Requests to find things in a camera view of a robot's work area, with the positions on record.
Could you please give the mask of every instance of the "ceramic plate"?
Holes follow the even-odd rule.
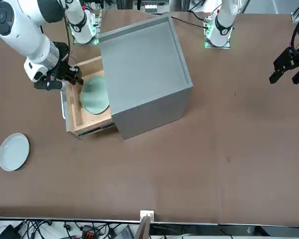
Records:
[[[109,106],[108,91],[103,76],[93,76],[84,82],[80,94],[84,109],[94,115],[102,113]]]
[[[28,158],[29,141],[22,133],[8,136],[0,146],[0,167],[5,171],[20,168]]]

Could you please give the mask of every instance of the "open drawer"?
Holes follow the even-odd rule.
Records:
[[[78,64],[82,71],[82,79],[88,80],[93,75],[104,76],[101,56]],[[113,127],[111,110],[108,107],[104,112],[93,115],[81,105],[80,93],[82,86],[67,83],[67,88],[61,92],[63,117],[66,121],[66,131],[78,137],[96,133],[106,128]]]

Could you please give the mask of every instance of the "brown table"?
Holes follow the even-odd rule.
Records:
[[[175,13],[199,23],[191,14]],[[151,17],[110,10],[103,30]],[[0,43],[0,144],[30,140],[16,172],[0,169],[0,216],[299,225],[299,85],[270,85],[289,45],[289,15],[237,17],[232,49],[204,49],[202,29],[174,20],[194,83],[184,118],[123,140],[109,130],[78,140],[65,132],[59,92],[33,88],[24,57]],[[44,28],[66,42],[62,23]],[[72,47],[77,61],[97,47]]]

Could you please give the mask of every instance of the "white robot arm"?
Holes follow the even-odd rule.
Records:
[[[211,44],[222,47],[227,43],[238,9],[238,0],[222,1],[219,13],[213,13],[213,26],[206,37]]]
[[[27,59],[25,71],[37,89],[64,90],[65,82],[83,84],[80,69],[68,65],[69,47],[52,42],[39,26],[68,17],[79,43],[94,36],[93,16],[79,0],[5,0],[0,2],[0,37]]]

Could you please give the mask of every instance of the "gray box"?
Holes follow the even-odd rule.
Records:
[[[193,84],[172,19],[101,34],[112,118],[123,138],[180,119]]]

